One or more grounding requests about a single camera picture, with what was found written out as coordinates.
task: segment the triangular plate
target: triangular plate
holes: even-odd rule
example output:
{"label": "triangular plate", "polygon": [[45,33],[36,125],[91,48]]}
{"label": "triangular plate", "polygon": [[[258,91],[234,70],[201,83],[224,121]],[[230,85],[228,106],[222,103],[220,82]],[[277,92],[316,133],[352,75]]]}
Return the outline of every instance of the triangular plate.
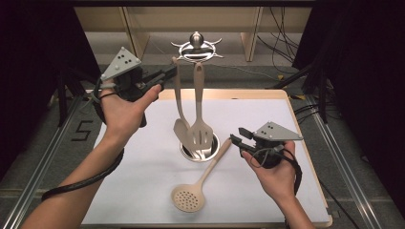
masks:
{"label": "triangular plate", "polygon": [[108,66],[104,74],[101,75],[101,80],[104,81],[106,79],[115,78],[120,74],[136,68],[140,63],[141,61],[136,56],[122,47],[110,66]]}
{"label": "triangular plate", "polygon": [[285,140],[302,140],[303,137],[294,133],[293,131],[286,129],[274,122],[268,122],[263,125],[255,136],[270,140],[270,141],[285,141]]}

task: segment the black cable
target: black cable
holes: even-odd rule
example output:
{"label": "black cable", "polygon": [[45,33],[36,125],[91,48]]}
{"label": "black cable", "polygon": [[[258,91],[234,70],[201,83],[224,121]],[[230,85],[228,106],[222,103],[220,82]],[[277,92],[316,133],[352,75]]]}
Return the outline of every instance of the black cable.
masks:
{"label": "black cable", "polygon": [[[272,36],[274,36],[274,38],[277,38],[277,36],[276,35],[274,35],[274,33],[273,32],[270,32],[270,34],[272,35]],[[295,42],[293,42],[293,41],[291,41],[291,39],[289,39],[288,38],[288,40],[292,43],[290,43],[290,42],[288,42],[292,47],[294,47],[295,49],[298,49],[298,45],[295,43]]]}
{"label": "black cable", "polygon": [[103,98],[103,97],[107,97],[107,96],[114,95],[114,94],[117,94],[117,93],[109,93],[109,94],[102,95],[102,96],[99,98],[99,100],[101,100],[101,98]]}
{"label": "black cable", "polygon": [[[292,156],[292,159],[289,158],[289,157],[287,157],[287,156],[285,156],[284,154],[277,154],[277,153],[274,153],[272,148],[264,148],[264,149],[261,149],[261,150],[255,152],[255,153],[252,155],[252,158],[250,159],[250,164],[251,164],[253,167],[261,168],[261,167],[263,167],[263,165],[266,163],[266,159],[267,159],[268,156],[277,156],[277,157],[279,157],[279,158],[281,158],[281,159],[284,159],[284,160],[288,161],[288,162],[291,164],[291,166],[294,168],[294,170],[295,170],[294,194],[296,195],[297,192],[298,192],[298,189],[299,189],[299,187],[300,187],[300,185],[301,185],[301,180],[302,180],[303,172],[302,172],[302,170],[301,170],[300,165],[299,165],[298,162],[297,162],[297,158],[295,157],[295,155],[294,155],[290,150],[285,149],[285,148],[283,148],[282,151],[287,152],[288,154],[290,154],[290,155]],[[252,159],[253,159],[253,158],[256,158],[256,156],[257,156],[258,154],[262,153],[262,152],[265,152],[265,158],[262,160],[262,162],[260,163],[259,166],[254,165],[254,164],[252,163]]]}
{"label": "black cable", "polygon": [[[290,63],[292,63],[293,58],[291,57],[291,54],[289,53],[290,47],[289,47],[289,45],[288,45],[287,38],[286,38],[286,36],[284,35],[283,29],[280,27],[280,25],[279,25],[279,23],[278,23],[278,21],[277,21],[275,15],[274,15],[274,13],[273,13],[273,10],[271,9],[271,7],[270,7],[270,12],[271,12],[271,15],[272,15],[272,17],[273,17],[273,19],[274,19],[274,22],[275,22],[276,25],[277,25],[278,30],[279,30],[279,34],[278,34],[278,36],[276,37],[276,42],[275,42],[275,44],[274,44],[274,49],[275,49],[275,47],[277,47],[278,41],[281,40],[281,39],[280,39],[280,35],[282,34],[283,37],[284,37],[284,41],[285,41],[285,43],[286,43],[287,52],[288,52],[288,54],[283,55],[283,57],[284,57],[285,59],[287,59]],[[282,9],[282,23],[284,24],[284,10],[283,10],[283,9]],[[277,66],[274,64],[274,53],[275,53],[275,50],[274,50],[274,49],[272,49],[272,50],[273,50],[273,53],[272,53],[272,55],[271,55],[271,61],[272,61],[272,63],[273,63],[274,68],[276,68],[276,69],[277,69],[279,72],[281,72],[281,73],[288,73],[288,72],[285,72],[285,71],[280,70],[280,69],[277,68]]]}
{"label": "black cable", "polygon": [[337,200],[337,198],[330,192],[330,190],[327,188],[327,186],[324,184],[324,182],[322,182],[322,180],[320,178],[318,178],[319,183],[322,185],[322,187],[325,189],[325,191],[327,191],[327,193],[330,195],[331,198],[333,198],[333,200],[336,202],[337,206],[339,206],[339,208],[343,211],[343,213],[348,217],[348,219],[352,222],[353,226],[355,228],[360,228],[357,223],[354,221],[354,219],[349,215],[349,213],[345,210],[345,208],[343,208],[342,204],[340,204],[340,202]]}
{"label": "black cable", "polygon": [[[331,112],[331,111],[338,111],[338,110],[335,110],[335,109],[333,109],[333,110],[332,110],[332,109],[326,110],[326,112]],[[309,116],[315,115],[315,114],[317,114],[317,113],[319,113],[319,110],[316,110],[316,111],[314,111],[314,112],[312,112],[312,113],[310,113],[310,114],[307,114],[307,115],[305,115],[305,116],[303,116],[303,117],[298,118],[298,119],[297,119],[298,124],[302,124]],[[329,116],[329,117],[331,117],[331,118],[333,118],[333,119],[341,119],[340,117],[332,116],[332,115],[330,115],[330,114],[327,114],[327,116]]]}
{"label": "black cable", "polygon": [[294,110],[294,114],[295,114],[295,115],[298,115],[298,114],[300,114],[300,113],[302,113],[302,112],[304,112],[304,111],[313,109],[313,108],[315,108],[315,107],[317,107],[317,106],[318,106],[318,104],[313,104],[313,105],[307,105],[307,106],[298,108],[297,110]]}
{"label": "black cable", "polygon": [[107,168],[105,171],[101,172],[100,174],[95,175],[94,177],[90,177],[85,180],[73,183],[73,184],[68,184],[68,185],[64,185],[61,187],[53,188],[53,189],[47,191],[46,193],[44,193],[44,195],[42,195],[42,201],[44,201],[45,199],[50,198],[54,195],[72,192],[74,190],[89,186],[91,184],[98,182],[99,180],[104,179],[105,177],[107,177],[108,175],[113,173],[113,171],[116,169],[116,167],[122,161],[123,155],[124,155],[124,149],[122,149],[122,151],[119,153],[119,155],[117,156],[114,163],[109,168]]}
{"label": "black cable", "polygon": [[283,56],[288,62],[292,63],[292,59],[290,59],[290,57],[285,53],[282,52],[278,49],[276,49],[275,47],[270,46],[268,43],[266,43],[259,35],[257,36],[257,38],[259,38],[259,40],[265,44],[269,49],[271,49],[272,51],[277,52],[278,54],[280,54],[281,56]]}
{"label": "black cable", "polygon": [[286,48],[287,48],[287,51],[288,51],[289,56],[291,57],[291,54],[289,53],[289,51],[291,51],[291,53],[293,54],[293,57],[291,57],[291,59],[295,59],[295,53],[294,53],[294,51],[292,50],[291,45],[290,45],[289,42],[287,41],[287,40],[288,40],[288,36],[286,35],[286,28],[285,28],[285,24],[284,24],[285,16],[286,16],[286,8],[285,8],[285,7],[282,7],[282,9],[281,9],[281,33],[282,33],[282,35],[283,35],[283,37],[284,37],[285,44],[286,44]]}

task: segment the cable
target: cable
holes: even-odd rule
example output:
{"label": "cable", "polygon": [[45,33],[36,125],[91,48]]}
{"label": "cable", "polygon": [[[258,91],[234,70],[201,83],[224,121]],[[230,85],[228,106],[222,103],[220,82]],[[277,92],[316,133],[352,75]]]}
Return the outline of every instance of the cable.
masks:
{"label": "cable", "polygon": [[[329,109],[329,110],[327,110],[327,112],[332,112],[332,111],[338,111],[338,110],[335,110],[335,109]],[[310,114],[307,114],[307,115],[305,115],[305,116],[303,116],[303,117],[298,118],[298,119],[297,119],[298,124],[302,124],[302,123],[307,119],[307,117],[312,116],[312,115],[315,115],[315,114],[317,114],[317,113],[319,113],[319,110],[316,110],[316,111],[314,111],[314,112],[312,112],[312,113],[310,113]],[[333,118],[333,119],[341,119],[340,117],[332,116],[332,115],[330,115],[330,114],[327,114],[327,116],[329,116],[329,117],[331,117],[331,118]]]}
{"label": "cable", "polygon": [[122,151],[119,153],[119,155],[117,156],[114,163],[109,168],[107,168],[105,171],[101,172],[100,174],[95,175],[94,177],[90,177],[85,180],[73,183],[73,184],[68,184],[65,186],[53,188],[53,189],[47,191],[46,193],[44,193],[44,195],[42,195],[42,201],[44,201],[45,199],[50,198],[54,195],[57,195],[57,194],[68,193],[68,192],[72,192],[72,191],[80,189],[80,188],[84,188],[86,186],[96,183],[97,181],[99,181],[101,179],[104,179],[105,177],[107,177],[108,175],[113,173],[113,171],[116,169],[116,167],[122,161],[123,155],[124,155],[124,149],[122,149]]}
{"label": "cable", "polygon": [[[280,25],[279,25],[279,23],[278,23],[278,21],[277,21],[275,15],[274,15],[274,12],[273,12],[272,8],[270,7],[269,9],[270,9],[271,15],[272,15],[272,17],[273,17],[273,19],[274,19],[274,22],[276,23],[277,29],[279,30],[279,35],[277,36],[277,39],[278,39],[278,40],[281,40],[281,39],[280,39],[280,34],[283,35],[284,40],[282,40],[282,41],[284,41],[285,44],[286,44],[286,48],[287,48],[288,55],[289,55],[289,57],[290,57],[291,59],[294,59],[294,58],[295,58],[295,53],[294,53],[294,51],[292,50],[292,48],[291,48],[291,46],[290,46],[290,44],[289,44],[289,42],[288,42],[288,40],[290,40],[290,39],[289,39],[289,37],[286,35],[286,29],[285,29],[285,26],[284,26],[284,25],[285,25],[285,24],[284,24],[284,19],[285,19],[285,15],[286,15],[286,8],[284,8],[284,7],[281,8],[281,24],[280,24]],[[294,58],[291,57],[289,51],[291,51],[291,53],[294,55]]]}
{"label": "cable", "polygon": [[[271,34],[272,36],[274,36],[274,38],[277,38],[277,36],[274,35],[273,32],[270,32],[270,34]],[[288,42],[292,47],[294,47],[295,49],[298,49],[298,44],[297,44],[297,43],[295,43],[294,41],[292,41],[292,40],[289,39],[289,38],[288,38],[288,40],[289,40],[290,43],[289,43],[288,41],[286,41],[286,40],[282,40],[282,39],[281,39],[282,42]]]}
{"label": "cable", "polygon": [[[334,103],[327,102],[326,105],[327,105],[327,106],[334,106]],[[297,109],[297,110],[294,110],[294,114],[295,114],[295,115],[298,115],[298,114],[300,114],[300,113],[302,113],[302,112],[305,112],[305,111],[308,111],[308,110],[310,110],[310,109],[315,109],[315,108],[318,107],[318,106],[319,106],[318,103],[312,104],[312,105],[307,105],[307,106],[301,107],[301,108],[299,108],[299,109]]]}
{"label": "cable", "polygon": [[327,186],[324,184],[324,182],[322,182],[322,180],[320,178],[318,178],[319,183],[322,185],[322,187],[325,189],[325,191],[327,191],[327,193],[330,195],[331,198],[333,198],[333,200],[336,202],[337,206],[339,206],[339,208],[343,211],[343,213],[348,217],[348,219],[352,222],[353,226],[355,228],[360,228],[357,223],[354,221],[354,219],[349,215],[349,213],[345,210],[345,208],[343,208],[342,204],[340,204],[340,202],[337,200],[337,198],[330,192],[330,190],[327,188]]}
{"label": "cable", "polygon": [[275,81],[281,81],[280,79],[277,79],[277,78],[275,78],[275,77],[273,77],[273,76],[271,76],[271,75],[269,75],[269,74],[251,72],[251,71],[244,70],[244,69],[241,69],[241,68],[236,67],[236,66],[229,66],[229,65],[216,65],[216,64],[210,64],[210,65],[212,65],[212,66],[216,66],[216,67],[222,67],[222,68],[236,69],[236,70],[239,70],[239,71],[242,71],[242,72],[245,72],[245,73],[260,74],[260,75],[264,75],[264,76],[266,76],[266,77],[268,77],[268,78],[270,78],[270,79],[272,79],[272,80],[275,80]]}
{"label": "cable", "polygon": [[269,49],[273,50],[274,52],[277,52],[278,54],[280,54],[281,56],[283,56],[288,62],[292,63],[292,59],[285,53],[282,52],[278,49],[276,49],[275,47],[272,47],[270,45],[268,45],[268,43],[266,43],[259,35],[257,36],[257,38],[263,43],[265,44]]}
{"label": "cable", "polygon": [[[262,162],[260,163],[259,166],[254,165],[254,164],[252,163],[252,159],[253,159],[253,158],[256,159],[257,156],[258,156],[259,154],[261,154],[262,152],[265,152],[265,157],[263,158]],[[282,152],[287,152],[288,154],[290,154],[290,155],[292,156],[292,159],[289,158],[289,157],[287,157],[287,156],[285,156],[284,154],[278,154],[279,152],[281,152],[281,153],[282,153]],[[300,165],[299,165],[298,162],[297,162],[297,158],[295,157],[295,155],[294,155],[290,150],[285,149],[284,147],[283,147],[281,150],[279,150],[279,151],[276,150],[276,148],[264,148],[264,149],[258,150],[257,152],[255,152],[255,153],[252,155],[252,158],[250,159],[250,164],[251,164],[253,167],[261,168],[261,167],[263,167],[263,166],[265,165],[266,159],[267,159],[269,156],[277,156],[277,157],[279,157],[280,159],[284,159],[284,160],[288,161],[288,162],[291,164],[291,166],[294,168],[294,170],[295,170],[294,194],[296,195],[297,192],[298,192],[298,189],[299,189],[299,187],[300,187],[300,185],[301,185],[301,180],[302,180],[303,172],[302,172],[302,170],[301,170]]]}

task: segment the white slotted spoon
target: white slotted spoon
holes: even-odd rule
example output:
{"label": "white slotted spoon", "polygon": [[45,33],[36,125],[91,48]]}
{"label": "white slotted spoon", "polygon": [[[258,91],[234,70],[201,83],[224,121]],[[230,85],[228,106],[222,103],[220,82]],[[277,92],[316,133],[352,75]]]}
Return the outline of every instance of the white slotted spoon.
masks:
{"label": "white slotted spoon", "polygon": [[203,121],[203,64],[197,63],[194,67],[194,87],[196,93],[196,122],[188,129],[188,150],[204,150],[211,147],[214,136],[213,130]]}
{"label": "white slotted spoon", "polygon": [[228,138],[223,146],[221,146],[218,153],[214,156],[209,166],[205,169],[202,177],[195,184],[181,184],[172,191],[172,200],[177,208],[180,210],[192,213],[197,212],[203,208],[205,204],[205,197],[203,195],[203,182],[214,169],[218,161],[223,157],[231,145],[231,139]]}

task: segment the metal frame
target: metal frame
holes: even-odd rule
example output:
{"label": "metal frame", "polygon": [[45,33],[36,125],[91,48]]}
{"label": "metal frame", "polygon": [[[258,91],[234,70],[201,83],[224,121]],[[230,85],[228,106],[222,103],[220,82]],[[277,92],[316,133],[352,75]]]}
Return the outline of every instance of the metal frame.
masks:
{"label": "metal frame", "polygon": [[[307,95],[307,99],[310,105],[316,104],[314,98],[311,95]],[[351,193],[352,198],[357,205],[358,211],[360,212],[361,217],[364,219],[364,222],[367,225],[367,228],[382,228],[372,205],[370,204],[369,200],[366,197],[366,194],[362,190],[354,173],[352,172],[351,166],[345,159],[345,155],[340,150],[339,145],[334,139],[329,125],[324,123],[319,114],[315,114],[314,119],[330,149],[330,153],[337,165],[337,168],[339,169],[340,174],[342,175],[342,178],[348,186],[349,192]]]}
{"label": "metal frame", "polygon": [[3,225],[4,229],[18,228],[20,223],[24,219],[25,214],[27,213],[32,199],[35,196],[35,192],[39,187],[39,184],[42,181],[42,178],[45,176],[51,162],[53,161],[53,156],[57,152],[63,137],[68,130],[71,121],[75,115],[76,110],[78,109],[80,102],[83,100],[83,96],[77,96],[73,100],[72,105],[69,108],[68,116],[62,126],[56,129],[53,139],[38,165],[36,166],[35,171],[32,173],[32,176],[24,188],[21,196],[16,201],[14,207],[12,208],[9,216],[6,219],[6,223]]}

